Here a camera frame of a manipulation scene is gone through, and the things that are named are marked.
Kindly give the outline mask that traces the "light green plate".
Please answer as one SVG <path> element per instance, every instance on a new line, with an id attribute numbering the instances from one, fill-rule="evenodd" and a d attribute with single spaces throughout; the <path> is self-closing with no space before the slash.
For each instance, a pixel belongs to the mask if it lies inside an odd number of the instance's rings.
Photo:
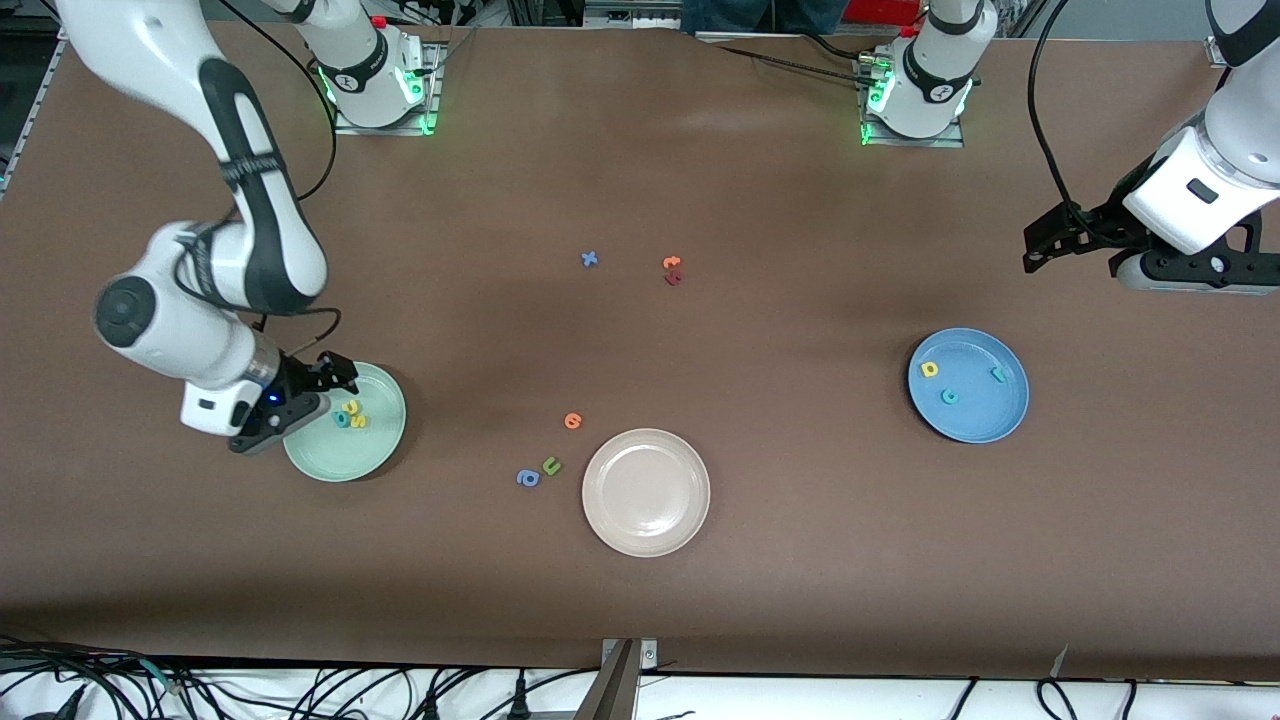
<path id="1" fill-rule="evenodd" d="M 374 473 L 397 450 L 407 425 L 407 402 L 401 386 L 384 369 L 357 361 L 358 395 L 337 389 L 326 392 L 329 411 L 284 438 L 284 448 L 294 468 L 316 480 L 343 483 Z M 365 428 L 335 427 L 332 414 L 342 411 L 348 400 L 357 400 L 367 418 Z"/>

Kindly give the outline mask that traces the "blue plate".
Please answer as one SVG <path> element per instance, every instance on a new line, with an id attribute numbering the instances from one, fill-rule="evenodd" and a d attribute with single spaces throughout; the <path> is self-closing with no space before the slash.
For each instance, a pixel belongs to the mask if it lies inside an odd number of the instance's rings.
<path id="1" fill-rule="evenodd" d="M 936 378 L 924 378 L 924 361 L 940 365 Z M 989 373 L 1001 366 L 1007 382 Z M 954 327 L 927 336 L 906 364 L 908 397 L 916 415 L 938 434 L 966 445 L 988 445 L 1011 433 L 1030 406 L 1030 382 L 1018 355 L 983 331 Z M 955 391 L 960 400 L 943 405 L 940 392 Z"/>

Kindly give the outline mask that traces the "red box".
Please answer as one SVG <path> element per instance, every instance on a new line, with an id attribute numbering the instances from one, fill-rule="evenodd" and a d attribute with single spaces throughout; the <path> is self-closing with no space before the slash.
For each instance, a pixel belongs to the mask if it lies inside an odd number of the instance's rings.
<path id="1" fill-rule="evenodd" d="M 910 26 L 925 0 L 847 0 L 842 20 L 864 26 Z"/>

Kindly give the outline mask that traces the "beige plate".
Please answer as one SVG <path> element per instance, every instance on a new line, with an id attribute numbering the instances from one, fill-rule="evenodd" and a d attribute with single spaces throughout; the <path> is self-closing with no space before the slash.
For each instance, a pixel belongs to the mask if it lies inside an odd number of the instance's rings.
<path id="1" fill-rule="evenodd" d="M 710 475 L 682 437 L 657 428 L 625 430 L 588 461 L 581 502 L 595 536 L 634 559 L 680 551 L 710 510 Z"/>

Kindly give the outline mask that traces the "person in blue jeans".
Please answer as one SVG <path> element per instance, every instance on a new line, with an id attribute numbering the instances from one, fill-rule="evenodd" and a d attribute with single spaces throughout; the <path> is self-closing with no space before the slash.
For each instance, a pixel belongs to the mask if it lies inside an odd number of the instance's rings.
<path id="1" fill-rule="evenodd" d="M 832 33 L 850 0 L 681 0 L 681 26 L 698 32 Z"/>

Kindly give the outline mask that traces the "aluminium side rail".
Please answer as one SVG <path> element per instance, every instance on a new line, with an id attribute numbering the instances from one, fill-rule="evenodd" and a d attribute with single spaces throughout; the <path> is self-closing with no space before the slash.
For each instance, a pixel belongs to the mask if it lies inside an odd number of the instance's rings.
<path id="1" fill-rule="evenodd" d="M 0 33 L 0 200 L 56 64 L 56 35 Z"/>

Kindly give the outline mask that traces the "grey metal table bracket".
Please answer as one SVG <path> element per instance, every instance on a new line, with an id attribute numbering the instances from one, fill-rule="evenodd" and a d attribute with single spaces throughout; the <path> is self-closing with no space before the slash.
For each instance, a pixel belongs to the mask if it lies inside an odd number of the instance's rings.
<path id="1" fill-rule="evenodd" d="M 600 670 L 572 720 L 634 720 L 640 678 L 657 665 L 657 638 L 604 639 Z"/>

